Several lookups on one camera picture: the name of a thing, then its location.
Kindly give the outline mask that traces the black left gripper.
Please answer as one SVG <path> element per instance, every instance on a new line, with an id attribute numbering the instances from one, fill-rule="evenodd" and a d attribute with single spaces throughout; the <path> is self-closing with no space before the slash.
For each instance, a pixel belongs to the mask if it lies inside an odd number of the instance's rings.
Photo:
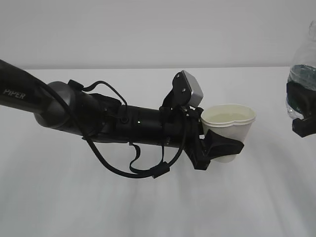
<path id="1" fill-rule="evenodd" d="M 244 148 L 241 141 L 224 137 L 210 129 L 205 134 L 204 139 L 200 139 L 203 134 L 200 121 L 203 108 L 182 107 L 182 109 L 187 121 L 185 153 L 194 169 L 207 170 L 210 160 L 228 163 L 240 154 Z"/>

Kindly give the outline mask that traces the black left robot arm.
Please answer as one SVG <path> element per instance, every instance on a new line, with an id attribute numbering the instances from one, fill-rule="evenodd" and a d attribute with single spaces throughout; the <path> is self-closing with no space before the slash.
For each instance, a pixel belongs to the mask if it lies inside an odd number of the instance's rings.
<path id="1" fill-rule="evenodd" d="M 178 72 L 159 109 L 129 106 L 119 96 L 93 93 L 70 80 L 45 84 L 5 61 L 0 63 L 0 103 L 33 113 L 44 127 L 72 133 L 96 143 L 128 143 L 175 147 L 185 152 L 193 167 L 206 170 L 211 160 L 236 155 L 243 143 L 202 128 L 203 93 L 188 72 Z"/>

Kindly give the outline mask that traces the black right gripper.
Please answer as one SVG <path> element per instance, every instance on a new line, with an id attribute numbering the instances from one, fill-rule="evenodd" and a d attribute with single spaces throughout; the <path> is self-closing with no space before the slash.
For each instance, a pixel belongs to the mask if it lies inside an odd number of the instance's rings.
<path id="1" fill-rule="evenodd" d="M 316 91 L 306 89 L 299 83 L 288 82 L 286 85 L 287 102 L 294 111 L 304 119 L 294 118 L 292 131 L 300 137 L 307 137 L 316 133 Z"/>

